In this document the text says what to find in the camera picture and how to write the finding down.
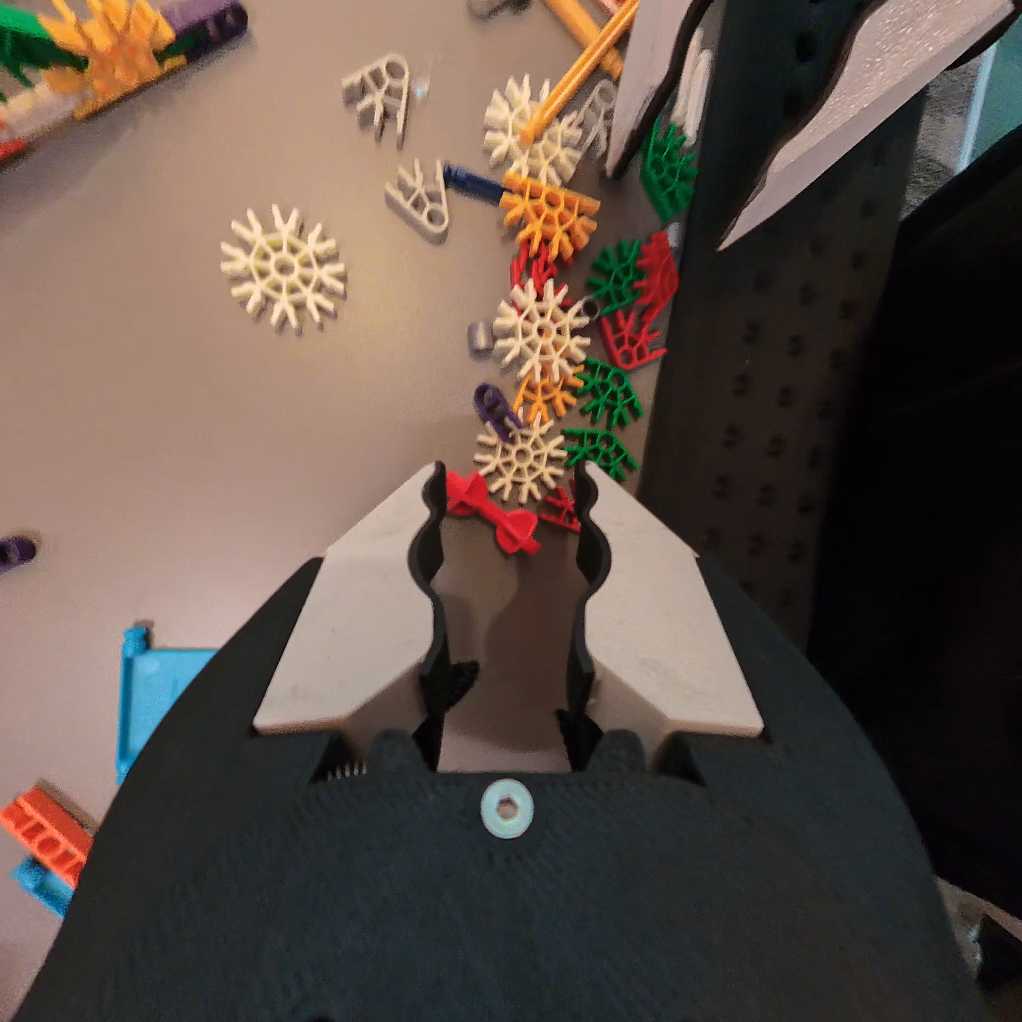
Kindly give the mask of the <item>blue toy panel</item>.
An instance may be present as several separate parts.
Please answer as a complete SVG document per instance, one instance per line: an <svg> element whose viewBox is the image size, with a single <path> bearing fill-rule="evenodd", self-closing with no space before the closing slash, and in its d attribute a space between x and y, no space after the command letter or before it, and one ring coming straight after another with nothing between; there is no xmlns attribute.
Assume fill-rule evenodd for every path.
<svg viewBox="0 0 1022 1022"><path fill-rule="evenodd" d="M137 624L123 632L119 715L115 745L117 783L187 684L216 648L153 647L151 629Z"/></svg>
<svg viewBox="0 0 1022 1022"><path fill-rule="evenodd" d="M52 913L63 918L73 897L73 888L41 861L28 856L12 871L19 888Z"/></svg>

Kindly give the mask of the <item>person's black clothing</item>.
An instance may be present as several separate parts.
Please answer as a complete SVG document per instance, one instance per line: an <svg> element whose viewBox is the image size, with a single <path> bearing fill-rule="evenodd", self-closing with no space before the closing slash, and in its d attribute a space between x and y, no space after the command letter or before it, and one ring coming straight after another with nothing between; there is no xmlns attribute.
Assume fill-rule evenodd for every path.
<svg viewBox="0 0 1022 1022"><path fill-rule="evenodd" d="M1019 126L898 229L838 445L809 658L937 874L1019 917Z"/></svg>

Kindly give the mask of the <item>light grey toy connector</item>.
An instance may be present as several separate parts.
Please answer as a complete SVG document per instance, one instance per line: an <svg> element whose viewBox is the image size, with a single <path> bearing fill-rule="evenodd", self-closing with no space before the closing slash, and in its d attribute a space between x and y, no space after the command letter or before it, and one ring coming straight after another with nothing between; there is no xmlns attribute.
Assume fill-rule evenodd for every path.
<svg viewBox="0 0 1022 1022"><path fill-rule="evenodd" d="M423 238L434 244L446 239L451 216L440 159L429 180L418 159L412 161L412 170L399 166L395 181L384 183L384 195L389 209Z"/></svg>
<svg viewBox="0 0 1022 1022"><path fill-rule="evenodd" d="M347 107L353 107L359 125L372 128L377 138L385 124L393 121L395 148L401 149L410 86L411 71L405 57L388 53L345 75L340 96Z"/></svg>

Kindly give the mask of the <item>orange toy connector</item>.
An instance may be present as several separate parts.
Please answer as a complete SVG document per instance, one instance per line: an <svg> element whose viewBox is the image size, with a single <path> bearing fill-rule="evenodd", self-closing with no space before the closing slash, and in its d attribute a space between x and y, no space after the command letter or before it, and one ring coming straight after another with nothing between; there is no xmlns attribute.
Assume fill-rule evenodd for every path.
<svg viewBox="0 0 1022 1022"><path fill-rule="evenodd" d="M2 806L1 824L35 860L76 890L93 837L55 798L33 785Z"/></svg>

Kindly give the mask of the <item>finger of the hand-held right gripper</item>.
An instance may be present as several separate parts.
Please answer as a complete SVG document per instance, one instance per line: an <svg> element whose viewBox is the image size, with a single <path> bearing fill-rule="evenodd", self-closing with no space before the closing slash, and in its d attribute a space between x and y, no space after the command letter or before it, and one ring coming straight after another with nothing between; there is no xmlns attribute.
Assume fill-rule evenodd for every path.
<svg viewBox="0 0 1022 1022"><path fill-rule="evenodd" d="M640 153L685 65L709 1L641 1L617 87L604 173L622 177Z"/></svg>
<svg viewBox="0 0 1022 1022"><path fill-rule="evenodd" d="M725 249L787 205L892 113L990 32L1007 1L889 1L870 10L808 120L766 160L719 242Z"/></svg>

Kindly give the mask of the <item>pile of colourful toy connectors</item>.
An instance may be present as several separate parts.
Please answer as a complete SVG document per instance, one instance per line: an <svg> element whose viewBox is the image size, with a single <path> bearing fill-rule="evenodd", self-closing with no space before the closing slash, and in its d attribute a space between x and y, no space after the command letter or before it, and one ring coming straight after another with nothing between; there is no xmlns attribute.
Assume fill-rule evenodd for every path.
<svg viewBox="0 0 1022 1022"><path fill-rule="evenodd" d="M522 422L510 442L480 419L472 470L505 509L536 514L545 493L594 463L615 481L637 470L623 433L645 416L636 377L665 354L660 337L679 285L679 222L598 251L570 291L567 272L594 239L600 199L569 187L586 155L602 155L615 86L598 81L581 109L555 118L530 144L518 133L547 96L510 77L484 113L483 145L505 192L496 205L514 240L506 295L488 321L500 388Z"/></svg>

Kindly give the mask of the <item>pile of colourful toy rods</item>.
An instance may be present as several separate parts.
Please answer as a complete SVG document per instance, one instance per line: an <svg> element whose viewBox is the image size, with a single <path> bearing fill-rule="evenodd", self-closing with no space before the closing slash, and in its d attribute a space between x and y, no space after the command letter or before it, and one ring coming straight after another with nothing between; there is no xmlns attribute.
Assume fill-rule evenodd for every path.
<svg viewBox="0 0 1022 1022"><path fill-rule="evenodd" d="M529 120L523 122L518 133L523 144L530 144L545 132L549 124L564 108L568 99L574 97L581 83L594 74L620 36L631 30L637 4L639 1L620 2L617 12L585 45L581 54L535 108Z"/></svg>

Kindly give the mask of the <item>colourful toy construction model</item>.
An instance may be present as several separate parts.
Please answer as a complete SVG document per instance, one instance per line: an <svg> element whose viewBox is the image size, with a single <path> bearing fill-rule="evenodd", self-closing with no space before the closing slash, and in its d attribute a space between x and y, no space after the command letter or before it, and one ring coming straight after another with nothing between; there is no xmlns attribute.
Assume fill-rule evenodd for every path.
<svg viewBox="0 0 1022 1022"><path fill-rule="evenodd" d="M1 160L70 119L86 120L242 36L241 2L90 1L86 15L53 1L45 15L1 4Z"/></svg>

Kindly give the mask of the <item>white snowflake toy connector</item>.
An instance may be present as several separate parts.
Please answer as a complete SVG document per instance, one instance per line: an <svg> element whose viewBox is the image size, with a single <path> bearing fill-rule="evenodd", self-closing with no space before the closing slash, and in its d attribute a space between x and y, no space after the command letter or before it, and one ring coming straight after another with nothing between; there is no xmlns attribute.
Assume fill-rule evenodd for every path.
<svg viewBox="0 0 1022 1022"><path fill-rule="evenodd" d="M299 335L337 318L348 298L348 266L321 222L306 226L298 208L274 203L269 216L247 210L220 244L220 271L230 294L253 319Z"/></svg>

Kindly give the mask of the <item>red bow-shaped toy piece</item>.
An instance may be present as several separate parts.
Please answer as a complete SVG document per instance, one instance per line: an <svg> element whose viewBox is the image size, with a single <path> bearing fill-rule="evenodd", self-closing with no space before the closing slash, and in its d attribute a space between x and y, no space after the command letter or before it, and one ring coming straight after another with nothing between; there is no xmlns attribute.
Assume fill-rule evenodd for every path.
<svg viewBox="0 0 1022 1022"><path fill-rule="evenodd" d="M472 470L461 475L445 472L446 510L452 515L477 515L491 525L496 545L507 554L535 554L541 543L535 538L538 515L527 508L505 509L490 498L486 481Z"/></svg>

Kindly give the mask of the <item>blue toy rod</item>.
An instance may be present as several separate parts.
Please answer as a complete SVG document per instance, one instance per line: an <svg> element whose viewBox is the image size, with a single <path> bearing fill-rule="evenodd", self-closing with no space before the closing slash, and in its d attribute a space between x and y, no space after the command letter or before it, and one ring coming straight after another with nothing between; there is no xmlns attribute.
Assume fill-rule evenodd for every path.
<svg viewBox="0 0 1022 1022"><path fill-rule="evenodd" d="M500 204L505 192L500 181L450 161L443 161L443 182L460 193L495 205Z"/></svg>

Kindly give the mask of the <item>red toy connector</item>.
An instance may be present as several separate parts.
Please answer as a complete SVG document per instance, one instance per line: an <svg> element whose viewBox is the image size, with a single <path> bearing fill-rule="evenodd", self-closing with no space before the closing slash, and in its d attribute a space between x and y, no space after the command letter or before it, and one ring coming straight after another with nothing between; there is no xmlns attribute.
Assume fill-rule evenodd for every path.
<svg viewBox="0 0 1022 1022"><path fill-rule="evenodd" d="M575 489L575 480L569 479L567 489L564 485L557 485L549 490L539 504L536 515L557 528L579 534L580 524L575 506Z"/></svg>

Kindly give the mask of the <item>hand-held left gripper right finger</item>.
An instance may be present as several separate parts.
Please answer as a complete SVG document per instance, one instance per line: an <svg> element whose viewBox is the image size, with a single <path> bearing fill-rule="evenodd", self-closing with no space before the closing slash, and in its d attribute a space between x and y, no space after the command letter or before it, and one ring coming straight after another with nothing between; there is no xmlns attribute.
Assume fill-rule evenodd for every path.
<svg viewBox="0 0 1022 1022"><path fill-rule="evenodd" d="M760 734L698 556L594 463L575 469L569 714L602 732Z"/></svg>

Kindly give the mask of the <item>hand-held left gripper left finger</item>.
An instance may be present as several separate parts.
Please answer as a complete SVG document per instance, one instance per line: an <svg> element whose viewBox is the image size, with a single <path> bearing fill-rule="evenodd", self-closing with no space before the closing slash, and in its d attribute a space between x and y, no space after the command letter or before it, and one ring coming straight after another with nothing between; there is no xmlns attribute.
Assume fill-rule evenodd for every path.
<svg viewBox="0 0 1022 1022"><path fill-rule="evenodd" d="M261 734L415 732L450 676L445 468L428 463L326 551L253 717Z"/></svg>

